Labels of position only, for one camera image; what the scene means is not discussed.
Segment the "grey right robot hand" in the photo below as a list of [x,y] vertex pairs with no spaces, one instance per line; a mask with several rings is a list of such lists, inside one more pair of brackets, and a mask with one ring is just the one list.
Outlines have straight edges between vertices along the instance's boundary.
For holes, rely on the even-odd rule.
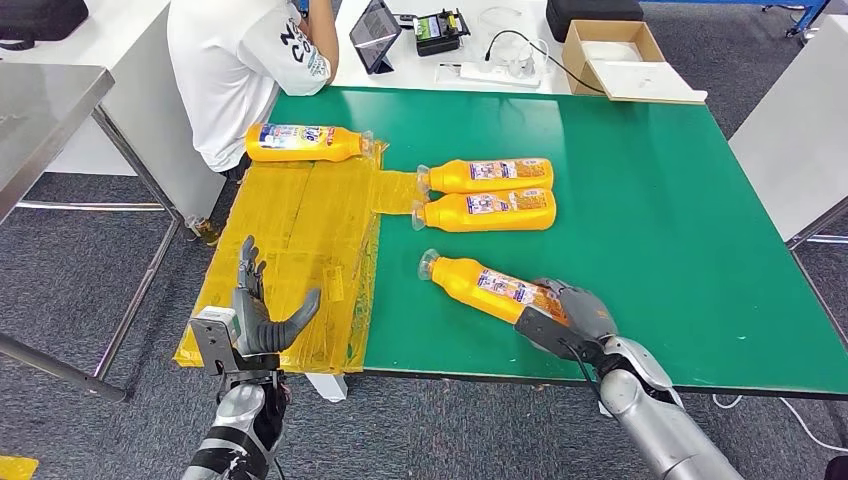
[[606,305],[591,291],[552,278],[538,278],[534,284],[555,294],[571,331],[581,338],[603,343],[619,333]]

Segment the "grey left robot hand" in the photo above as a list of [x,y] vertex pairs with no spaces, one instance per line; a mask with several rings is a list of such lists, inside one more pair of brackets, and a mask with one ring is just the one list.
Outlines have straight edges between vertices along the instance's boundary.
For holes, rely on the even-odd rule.
[[255,238],[248,235],[240,247],[237,285],[232,293],[232,308],[242,326],[242,344],[238,349],[244,355],[278,353],[288,349],[321,305],[321,289],[313,288],[287,320],[272,321],[264,295],[266,262],[258,262],[258,256]]

